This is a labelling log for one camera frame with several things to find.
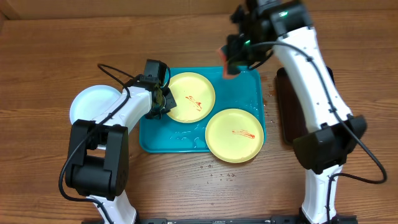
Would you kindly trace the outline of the yellow-green plate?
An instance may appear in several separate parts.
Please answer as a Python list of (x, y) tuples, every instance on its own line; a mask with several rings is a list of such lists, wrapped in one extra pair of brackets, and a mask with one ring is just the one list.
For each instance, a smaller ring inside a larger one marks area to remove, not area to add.
[(227, 109), (215, 114), (205, 129), (210, 152), (229, 163), (242, 163), (254, 158), (265, 140), (259, 120), (241, 109)]
[(167, 115), (179, 123), (202, 120), (215, 105), (215, 89), (199, 73), (179, 73), (171, 78), (169, 88), (177, 105)]

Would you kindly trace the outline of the red black sponge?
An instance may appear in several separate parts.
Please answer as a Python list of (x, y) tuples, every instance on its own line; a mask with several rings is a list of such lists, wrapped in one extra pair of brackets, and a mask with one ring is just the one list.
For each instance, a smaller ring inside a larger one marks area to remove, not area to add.
[(229, 68), (227, 63), (227, 46), (224, 45), (218, 49), (218, 55), (223, 63), (223, 73), (222, 77), (225, 80), (231, 80), (236, 78), (240, 73), (240, 69), (238, 67)]

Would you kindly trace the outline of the light blue plate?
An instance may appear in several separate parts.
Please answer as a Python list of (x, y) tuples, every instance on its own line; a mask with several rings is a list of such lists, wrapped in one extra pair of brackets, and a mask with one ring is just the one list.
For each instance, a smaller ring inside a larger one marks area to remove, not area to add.
[(81, 91), (70, 107), (70, 122), (76, 120), (91, 120), (104, 113), (121, 93), (107, 85), (95, 85)]

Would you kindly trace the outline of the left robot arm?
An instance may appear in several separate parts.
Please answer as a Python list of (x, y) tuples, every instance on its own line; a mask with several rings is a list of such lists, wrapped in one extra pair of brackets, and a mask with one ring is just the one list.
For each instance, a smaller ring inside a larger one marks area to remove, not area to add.
[(63, 198), (95, 205), (102, 223), (140, 223), (125, 187), (129, 178), (129, 133), (145, 117), (161, 119), (176, 107), (170, 68), (149, 59), (144, 72), (122, 83), (121, 96), (92, 120), (71, 127), (58, 189)]

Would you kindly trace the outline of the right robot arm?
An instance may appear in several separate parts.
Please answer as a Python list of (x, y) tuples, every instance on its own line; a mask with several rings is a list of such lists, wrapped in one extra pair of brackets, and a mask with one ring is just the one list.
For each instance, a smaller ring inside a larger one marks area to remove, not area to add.
[(247, 1), (232, 13), (238, 33), (227, 38), (224, 75), (233, 78), (271, 55), (282, 63), (300, 104), (307, 132), (294, 139), (294, 153), (305, 169), (301, 223), (356, 223), (335, 209), (338, 174), (367, 125), (354, 116), (335, 88), (317, 41), (310, 15), (301, 1)]

